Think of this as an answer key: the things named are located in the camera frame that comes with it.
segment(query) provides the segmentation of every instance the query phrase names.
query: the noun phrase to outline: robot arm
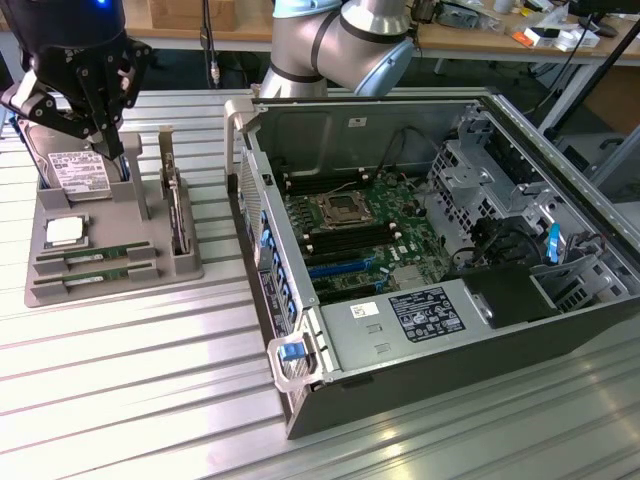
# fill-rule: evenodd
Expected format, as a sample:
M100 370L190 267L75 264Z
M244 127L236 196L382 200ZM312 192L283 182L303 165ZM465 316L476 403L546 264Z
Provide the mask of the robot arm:
M403 0L277 0L273 17L262 97L324 96L325 78L356 95L381 96L411 61Z
M0 0L0 8L27 72L2 104L53 130L89 137L106 158L122 155L122 110L135 104L151 54L127 37L122 0ZM70 110L58 110L51 90Z

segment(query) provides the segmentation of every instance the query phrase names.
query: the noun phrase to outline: table leg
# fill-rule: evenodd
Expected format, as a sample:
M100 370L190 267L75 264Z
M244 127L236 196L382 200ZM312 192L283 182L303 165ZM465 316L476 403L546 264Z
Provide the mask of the table leg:
M562 115L567 111L571 103L580 94L582 89L587 85L589 79L596 73L599 66L599 62L594 62L578 67L578 71L573 76L573 79L564 89L564 92L538 128L541 133L544 134L547 128L553 127L556 124L560 117L562 117Z

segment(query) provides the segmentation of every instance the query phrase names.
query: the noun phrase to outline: aluminum extrusion table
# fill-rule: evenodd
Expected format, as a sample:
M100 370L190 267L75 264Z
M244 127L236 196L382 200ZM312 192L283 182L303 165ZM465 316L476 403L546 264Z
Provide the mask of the aluminum extrusion table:
M567 357L287 441L223 187L222 105L247 94L144 93L126 112L145 176L160 167L158 126L176 130L205 277L41 309L22 304L36 171L5 128L0 478L639 475L640 320Z

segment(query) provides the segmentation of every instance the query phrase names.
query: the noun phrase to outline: power supply label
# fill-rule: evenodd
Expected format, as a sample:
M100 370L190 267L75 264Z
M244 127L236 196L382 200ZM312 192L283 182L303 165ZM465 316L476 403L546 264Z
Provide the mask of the power supply label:
M465 330L441 287L389 298L407 339L417 343Z

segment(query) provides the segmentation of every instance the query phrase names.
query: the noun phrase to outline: white label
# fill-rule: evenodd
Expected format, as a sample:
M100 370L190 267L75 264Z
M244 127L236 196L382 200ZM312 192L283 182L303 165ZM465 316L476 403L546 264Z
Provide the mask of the white label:
M66 194L109 190L102 156L96 152L50 153L49 160Z
M367 117L358 117L349 119L349 128L366 127Z
M351 305L351 313L353 314L353 318L362 318L377 315L380 312L378 311L376 302L369 302L361 303L360 305Z
M445 327L455 327L456 325L458 325L460 323L460 320L457 318L451 318L449 320L445 320L442 322L442 324Z
M69 280L68 282L64 282L65 286L67 287L76 287L78 285L84 285L85 283L98 283L98 282L102 282L104 280L104 277L87 277L87 278L81 278L79 280Z
M74 263L97 262L98 260L104 260L104 256L101 253L85 255L84 257L68 258L67 265L73 265Z

